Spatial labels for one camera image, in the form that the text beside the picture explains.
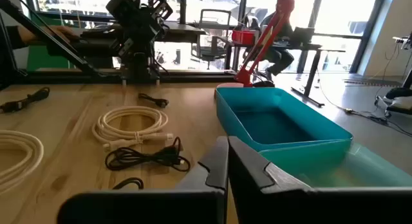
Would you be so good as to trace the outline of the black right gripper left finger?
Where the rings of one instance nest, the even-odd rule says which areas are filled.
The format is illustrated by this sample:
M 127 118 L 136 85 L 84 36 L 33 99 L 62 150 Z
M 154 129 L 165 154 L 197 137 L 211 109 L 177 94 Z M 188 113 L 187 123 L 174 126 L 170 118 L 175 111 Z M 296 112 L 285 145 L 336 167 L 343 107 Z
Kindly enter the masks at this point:
M 175 188 L 80 193 L 61 205 L 57 223 L 225 223 L 228 167 L 220 136 Z

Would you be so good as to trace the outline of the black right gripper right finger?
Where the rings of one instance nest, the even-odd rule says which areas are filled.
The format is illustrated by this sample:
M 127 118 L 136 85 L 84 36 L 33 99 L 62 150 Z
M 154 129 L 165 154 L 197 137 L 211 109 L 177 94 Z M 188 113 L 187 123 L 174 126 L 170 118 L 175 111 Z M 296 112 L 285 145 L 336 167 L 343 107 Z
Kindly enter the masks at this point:
M 411 176 L 341 141 L 257 151 L 229 137 L 240 223 L 411 221 Z

